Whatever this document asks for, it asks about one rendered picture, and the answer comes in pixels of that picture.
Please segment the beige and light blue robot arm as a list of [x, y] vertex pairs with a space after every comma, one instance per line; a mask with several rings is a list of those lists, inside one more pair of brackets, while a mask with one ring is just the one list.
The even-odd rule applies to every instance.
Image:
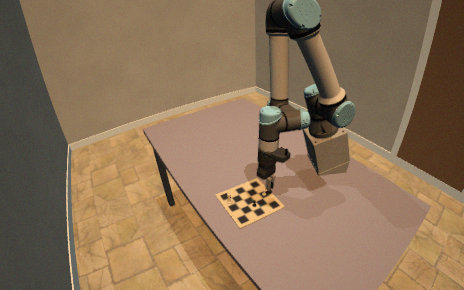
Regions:
[[[329, 138], [352, 121], [355, 106], [339, 86], [319, 34], [320, 6], [316, 0], [272, 2], [266, 12], [270, 99], [260, 110], [259, 139], [275, 142], [280, 133], [306, 128], [314, 138]], [[297, 42], [316, 84], [304, 90], [308, 111], [289, 105], [289, 37]]]

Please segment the tan and dark brown chessboard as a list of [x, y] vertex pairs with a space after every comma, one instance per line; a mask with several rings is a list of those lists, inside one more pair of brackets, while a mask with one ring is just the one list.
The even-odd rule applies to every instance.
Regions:
[[[273, 194], [263, 196], [263, 189], [265, 186], [256, 178], [216, 197], [241, 229], [285, 207]], [[228, 193], [231, 193], [232, 204], [227, 204]], [[252, 206], [253, 200], [256, 200], [256, 207]]]

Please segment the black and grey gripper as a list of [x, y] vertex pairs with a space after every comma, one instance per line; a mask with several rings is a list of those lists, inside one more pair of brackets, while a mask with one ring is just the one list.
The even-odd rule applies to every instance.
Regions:
[[291, 155], [288, 149], [278, 147], [279, 140], [268, 143], [259, 139], [257, 176], [263, 180], [266, 179], [265, 189], [268, 191], [274, 188], [274, 180], [276, 176], [273, 174], [276, 171], [276, 162], [284, 163], [290, 159]]

